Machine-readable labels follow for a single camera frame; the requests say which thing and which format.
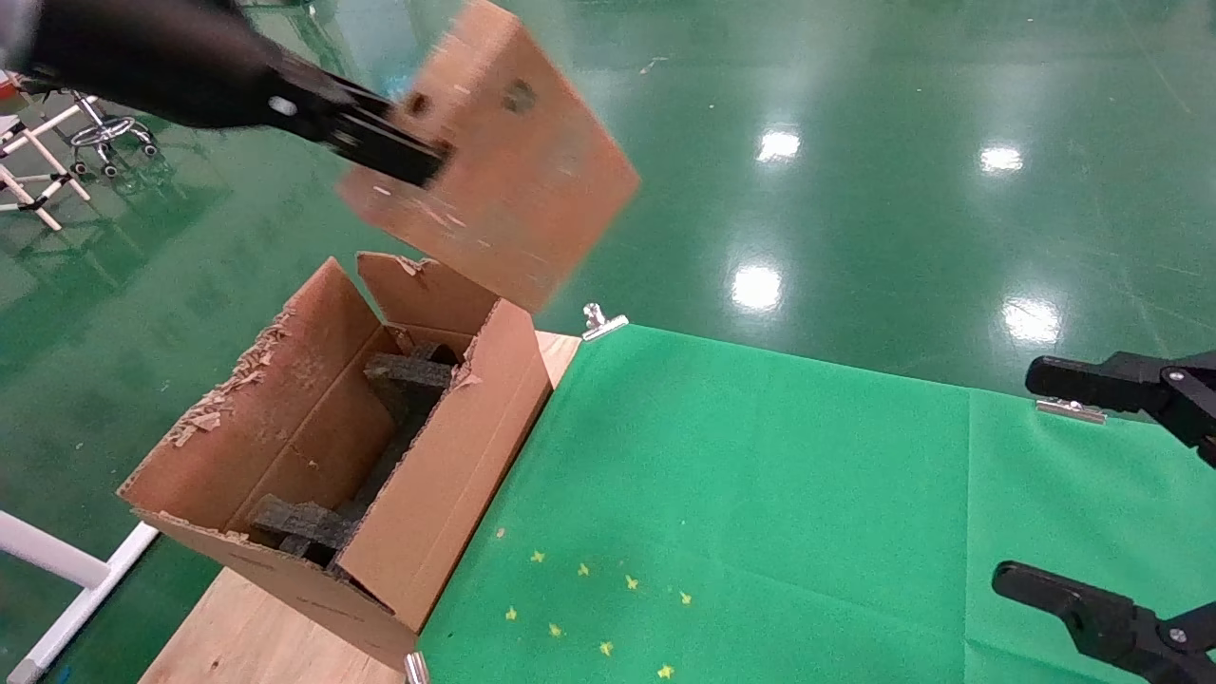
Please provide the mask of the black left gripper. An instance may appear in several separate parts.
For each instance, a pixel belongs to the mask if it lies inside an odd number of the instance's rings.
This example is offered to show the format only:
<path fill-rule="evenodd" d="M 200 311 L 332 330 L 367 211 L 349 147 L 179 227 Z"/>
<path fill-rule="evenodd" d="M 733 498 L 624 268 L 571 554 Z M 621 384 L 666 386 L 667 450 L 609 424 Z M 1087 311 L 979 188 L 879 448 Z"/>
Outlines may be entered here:
<path fill-rule="evenodd" d="M 426 186 L 447 150 L 394 103 L 287 55 L 229 1 L 22 1 L 19 74 L 190 128 L 274 127 Z"/>

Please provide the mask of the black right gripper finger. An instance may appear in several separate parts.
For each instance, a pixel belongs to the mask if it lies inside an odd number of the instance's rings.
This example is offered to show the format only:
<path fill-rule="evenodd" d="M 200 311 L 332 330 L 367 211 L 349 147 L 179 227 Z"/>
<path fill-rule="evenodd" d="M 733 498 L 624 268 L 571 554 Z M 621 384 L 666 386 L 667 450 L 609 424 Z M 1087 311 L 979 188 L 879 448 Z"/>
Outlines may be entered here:
<path fill-rule="evenodd" d="M 1160 618 L 1132 598 L 1017 561 L 997 565 L 992 589 L 1060 619 L 1085 657 L 1148 683 L 1215 682 L 1215 602 Z"/>
<path fill-rule="evenodd" d="M 1143 413 L 1215 466 L 1215 351 L 1176 359 L 1121 351 L 1097 364 L 1038 357 L 1025 387 L 1081 407 Z"/>

